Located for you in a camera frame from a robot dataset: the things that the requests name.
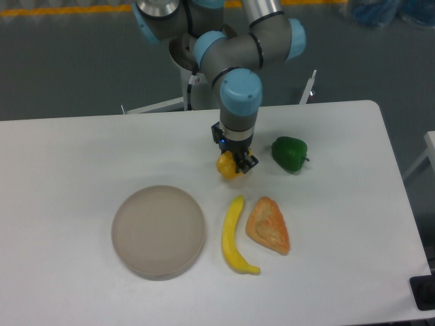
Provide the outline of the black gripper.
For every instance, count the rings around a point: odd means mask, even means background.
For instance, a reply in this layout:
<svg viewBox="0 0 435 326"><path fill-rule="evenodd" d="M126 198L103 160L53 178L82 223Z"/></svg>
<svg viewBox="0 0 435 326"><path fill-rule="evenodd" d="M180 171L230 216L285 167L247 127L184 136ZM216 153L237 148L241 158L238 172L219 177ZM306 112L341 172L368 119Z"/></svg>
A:
<svg viewBox="0 0 435 326"><path fill-rule="evenodd" d="M236 174L249 172L258 159L249 151L252 141L252 128L244 131L234 131L220 128L219 123L211 127L214 143L218 144L221 152L230 151L234 156Z"/></svg>

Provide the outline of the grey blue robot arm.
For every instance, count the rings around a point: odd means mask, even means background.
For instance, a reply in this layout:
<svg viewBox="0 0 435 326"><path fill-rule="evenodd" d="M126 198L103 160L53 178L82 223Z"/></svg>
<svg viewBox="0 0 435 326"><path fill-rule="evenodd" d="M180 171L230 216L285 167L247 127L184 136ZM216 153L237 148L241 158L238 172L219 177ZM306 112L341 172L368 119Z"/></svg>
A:
<svg viewBox="0 0 435 326"><path fill-rule="evenodd" d="M135 1L132 11L150 41L192 37L190 53L220 105L212 135L229 152L236 173L247 173L258 159L250 154L262 82L257 69L303 53L307 37L297 19L285 16L280 1L243 1L249 33L224 32L223 1Z"/></svg>

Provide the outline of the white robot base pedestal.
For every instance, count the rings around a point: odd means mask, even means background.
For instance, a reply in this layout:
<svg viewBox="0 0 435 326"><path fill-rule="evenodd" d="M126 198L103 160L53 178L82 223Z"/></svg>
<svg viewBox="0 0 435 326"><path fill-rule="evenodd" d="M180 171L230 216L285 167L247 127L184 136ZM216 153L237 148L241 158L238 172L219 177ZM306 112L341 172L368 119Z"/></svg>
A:
<svg viewBox="0 0 435 326"><path fill-rule="evenodd" d="M195 43L196 38L188 33L175 37L169 42L171 60L179 70L181 97L128 111L123 110L123 114L217 109L218 100L214 97L211 86L194 59Z"/></svg>

